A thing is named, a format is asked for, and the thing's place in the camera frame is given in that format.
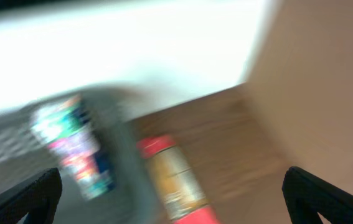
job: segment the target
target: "beige panel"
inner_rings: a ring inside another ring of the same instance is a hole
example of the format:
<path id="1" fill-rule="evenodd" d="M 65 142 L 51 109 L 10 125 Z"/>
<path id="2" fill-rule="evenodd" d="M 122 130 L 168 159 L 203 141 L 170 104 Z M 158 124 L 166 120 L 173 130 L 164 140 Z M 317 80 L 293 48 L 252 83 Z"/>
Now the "beige panel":
<path id="1" fill-rule="evenodd" d="M 286 0 L 245 88 L 295 164 L 353 194 L 353 1 Z"/>

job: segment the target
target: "red package end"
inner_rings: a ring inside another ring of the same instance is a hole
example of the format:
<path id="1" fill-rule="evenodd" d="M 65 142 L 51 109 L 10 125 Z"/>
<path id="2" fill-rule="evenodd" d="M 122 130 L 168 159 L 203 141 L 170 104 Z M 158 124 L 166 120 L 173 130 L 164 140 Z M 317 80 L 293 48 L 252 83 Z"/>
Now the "red package end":
<path id="1" fill-rule="evenodd" d="M 156 153 L 176 145 L 169 135 L 164 135 L 155 138 L 146 138 L 138 142 L 143 158 L 147 159 Z"/>
<path id="2" fill-rule="evenodd" d="M 202 207 L 186 215 L 175 224 L 220 224 L 209 206 Z"/>

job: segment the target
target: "white wall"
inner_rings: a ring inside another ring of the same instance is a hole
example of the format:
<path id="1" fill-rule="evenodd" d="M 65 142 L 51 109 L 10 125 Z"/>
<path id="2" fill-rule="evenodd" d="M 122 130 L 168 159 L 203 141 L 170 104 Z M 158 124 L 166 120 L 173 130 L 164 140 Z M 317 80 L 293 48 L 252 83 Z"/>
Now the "white wall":
<path id="1" fill-rule="evenodd" d="M 127 117 L 245 80 L 272 0 L 125 1 L 0 14 L 0 111 L 109 83 Z"/>

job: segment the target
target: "brown wall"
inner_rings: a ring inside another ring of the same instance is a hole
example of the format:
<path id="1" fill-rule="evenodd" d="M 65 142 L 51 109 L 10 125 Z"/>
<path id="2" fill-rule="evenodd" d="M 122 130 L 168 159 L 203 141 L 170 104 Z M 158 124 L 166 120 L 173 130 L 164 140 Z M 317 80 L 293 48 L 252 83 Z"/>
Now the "brown wall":
<path id="1" fill-rule="evenodd" d="M 291 161 L 353 194 L 353 1 L 286 0 L 245 88 Z"/>

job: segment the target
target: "red and gold package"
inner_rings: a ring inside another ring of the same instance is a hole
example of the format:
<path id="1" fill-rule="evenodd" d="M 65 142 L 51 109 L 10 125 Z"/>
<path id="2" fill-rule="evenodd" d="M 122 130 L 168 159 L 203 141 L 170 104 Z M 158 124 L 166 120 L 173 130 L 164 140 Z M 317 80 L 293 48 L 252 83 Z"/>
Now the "red and gold package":
<path id="1" fill-rule="evenodd" d="M 219 224 L 181 150 L 170 136 L 139 142 L 142 155 L 175 224 Z"/>

